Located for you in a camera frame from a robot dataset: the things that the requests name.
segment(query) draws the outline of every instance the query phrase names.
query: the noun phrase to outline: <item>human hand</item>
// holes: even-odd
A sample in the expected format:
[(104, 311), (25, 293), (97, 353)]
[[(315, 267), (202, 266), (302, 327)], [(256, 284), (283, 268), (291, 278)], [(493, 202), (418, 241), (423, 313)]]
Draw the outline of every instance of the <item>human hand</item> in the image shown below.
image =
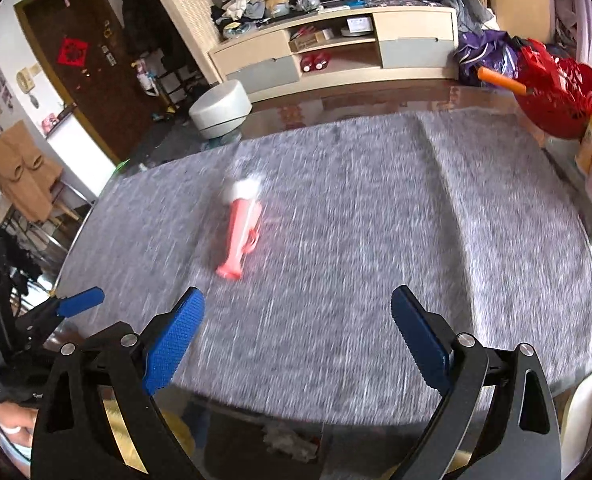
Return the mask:
[(13, 402), (0, 404), (0, 429), (13, 444), (32, 447), (33, 436), (38, 410), (21, 408)]

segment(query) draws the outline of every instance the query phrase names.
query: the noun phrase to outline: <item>door frame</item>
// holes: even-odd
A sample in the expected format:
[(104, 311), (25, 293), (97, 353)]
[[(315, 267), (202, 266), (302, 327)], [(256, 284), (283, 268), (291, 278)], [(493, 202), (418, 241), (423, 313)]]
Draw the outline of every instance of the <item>door frame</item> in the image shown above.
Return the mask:
[[(56, 93), (60, 96), (60, 98), (65, 103), (65, 106), (67, 107), (74, 102), (74, 98), (67, 91), (67, 89), (65, 88), (65, 85), (62, 83), (60, 78), (58, 78), (58, 76), (56, 75), (56, 71), (52, 67), (50, 60), (47, 59), (47, 56), (45, 56), (44, 52), (42, 51), (41, 45), (40, 45), (38, 39), (36, 38), (36, 35), (34, 34), (32, 27), (29, 23), (29, 20), (27, 19), (27, 15), (25, 13), (25, 7), (28, 4), (33, 3), (35, 1), (36, 0), (21, 0), (20, 2), (18, 2), (14, 5), (14, 10), (16, 11), (16, 16), (18, 17), (18, 21), (20, 22), (20, 27), (23, 30), (23, 34), (25, 35), (25, 39), (27, 40), (27, 43), (29, 43), (29, 46), (31, 47), (34, 55), (36, 56), (38, 63), (41, 65), (42, 71), (47, 76), (47, 79), (49, 80), (49, 82), (52, 83), (52, 86), (54, 86), (54, 88), (56, 89)], [(104, 1), (106, 3), (107, 7), (109, 8), (109, 10), (111, 11), (111, 13), (113, 14), (113, 16), (115, 17), (116, 21), (118, 23), (120, 23), (118, 21), (118, 17), (116, 16), (116, 13), (112, 9), (112, 6), (109, 4), (109, 0), (104, 0)], [(80, 125), (89, 134), (89, 136), (97, 144), (97, 146), (101, 149), (101, 151), (103, 153), (105, 153), (105, 155), (108, 156), (108, 158), (114, 164), (119, 164), (121, 162), (121, 159), (118, 156), (116, 156), (116, 154), (111, 150), (111, 148), (107, 145), (107, 143), (103, 140), (103, 138), (100, 136), (100, 134), (92, 126), (92, 123), (89, 122), (89, 120), (84, 115), (84, 113), (80, 110), (80, 108), (78, 108), (78, 107), (74, 108), (73, 113), (74, 113), (74, 116), (77, 118), (78, 122), (80, 123)]]

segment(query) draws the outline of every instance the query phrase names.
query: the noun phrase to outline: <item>brown coat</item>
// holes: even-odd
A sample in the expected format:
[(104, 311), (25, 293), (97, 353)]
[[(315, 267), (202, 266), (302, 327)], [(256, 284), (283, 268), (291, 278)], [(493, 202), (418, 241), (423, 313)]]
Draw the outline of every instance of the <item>brown coat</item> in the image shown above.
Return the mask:
[(62, 166), (36, 148), (18, 121), (0, 134), (0, 192), (30, 222), (45, 222), (52, 212), (51, 189)]

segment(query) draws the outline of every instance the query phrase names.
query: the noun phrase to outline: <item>hanging jacket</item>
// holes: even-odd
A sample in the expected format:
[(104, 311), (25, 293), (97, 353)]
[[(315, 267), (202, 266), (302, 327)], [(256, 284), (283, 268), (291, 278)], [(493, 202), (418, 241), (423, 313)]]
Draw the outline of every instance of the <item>hanging jacket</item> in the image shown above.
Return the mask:
[(171, 49), (178, 34), (160, 0), (122, 0), (122, 20), (128, 48), (134, 56), (160, 48)]
[(30, 222), (52, 212), (52, 186), (63, 168), (36, 148), (23, 121), (0, 134), (0, 192)]

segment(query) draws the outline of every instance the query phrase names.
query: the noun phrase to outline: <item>metal screw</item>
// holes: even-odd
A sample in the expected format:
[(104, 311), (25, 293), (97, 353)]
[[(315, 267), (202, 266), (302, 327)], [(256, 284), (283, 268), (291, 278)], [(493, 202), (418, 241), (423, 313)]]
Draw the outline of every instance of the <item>metal screw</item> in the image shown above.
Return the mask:
[(476, 344), (474, 336), (466, 333), (458, 334), (458, 342), (467, 348), (471, 348)]
[(74, 343), (65, 343), (60, 347), (60, 353), (63, 355), (72, 355), (75, 349), (76, 345)]
[(521, 343), (521, 353), (531, 356), (534, 355), (534, 347), (532, 345), (528, 345), (527, 343)]
[(134, 346), (138, 341), (136, 334), (125, 334), (121, 337), (121, 345), (123, 346)]

